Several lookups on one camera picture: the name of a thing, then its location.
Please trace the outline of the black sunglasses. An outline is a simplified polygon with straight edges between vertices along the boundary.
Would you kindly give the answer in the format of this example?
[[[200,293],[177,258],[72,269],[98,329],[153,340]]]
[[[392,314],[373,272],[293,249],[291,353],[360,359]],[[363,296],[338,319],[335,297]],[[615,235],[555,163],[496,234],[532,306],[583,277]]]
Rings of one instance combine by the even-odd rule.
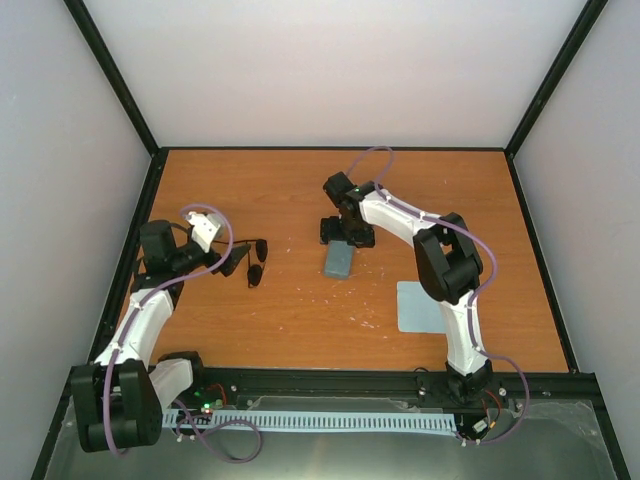
[[[260,285],[263,278],[269,253],[268,242],[266,239],[251,239],[240,242],[251,244],[251,250],[245,256],[248,261],[247,284],[249,288],[256,288]]]

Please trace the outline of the light blue cleaning cloth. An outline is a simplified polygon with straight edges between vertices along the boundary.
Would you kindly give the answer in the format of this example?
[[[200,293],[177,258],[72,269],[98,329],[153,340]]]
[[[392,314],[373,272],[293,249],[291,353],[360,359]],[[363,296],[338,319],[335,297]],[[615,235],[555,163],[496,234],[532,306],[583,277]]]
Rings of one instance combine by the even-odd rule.
[[[399,281],[396,287],[397,326],[402,333],[444,334],[439,304],[419,282]]]

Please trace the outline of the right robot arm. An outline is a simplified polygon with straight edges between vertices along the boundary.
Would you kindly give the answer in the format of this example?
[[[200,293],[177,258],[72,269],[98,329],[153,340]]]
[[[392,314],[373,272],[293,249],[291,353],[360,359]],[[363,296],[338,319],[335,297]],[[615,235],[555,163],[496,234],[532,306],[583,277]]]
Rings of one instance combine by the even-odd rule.
[[[338,214],[323,218],[323,244],[341,240],[356,248],[375,246],[376,227],[413,248],[419,283],[439,304],[447,341],[447,384],[460,405],[475,400],[493,373],[483,354],[477,293],[483,263],[476,238],[464,219],[420,210],[373,181],[356,185],[343,172],[330,176],[323,191]]]

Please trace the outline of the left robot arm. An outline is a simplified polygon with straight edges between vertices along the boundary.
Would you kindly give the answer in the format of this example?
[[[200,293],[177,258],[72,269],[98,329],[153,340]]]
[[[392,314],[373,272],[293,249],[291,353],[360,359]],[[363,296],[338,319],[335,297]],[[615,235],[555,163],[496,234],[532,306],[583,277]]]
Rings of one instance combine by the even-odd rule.
[[[155,220],[140,229],[144,271],[136,275],[126,314],[105,349],[71,375],[70,389],[81,448],[87,452],[126,450],[155,444],[162,415],[179,396],[201,400],[208,378],[196,369],[194,352],[171,355],[149,366],[157,339],[173,315],[187,280],[207,273],[228,272],[234,254],[244,249],[228,245],[217,253],[213,244],[230,232],[221,214],[190,211],[184,216],[189,238],[176,244],[172,225]]]

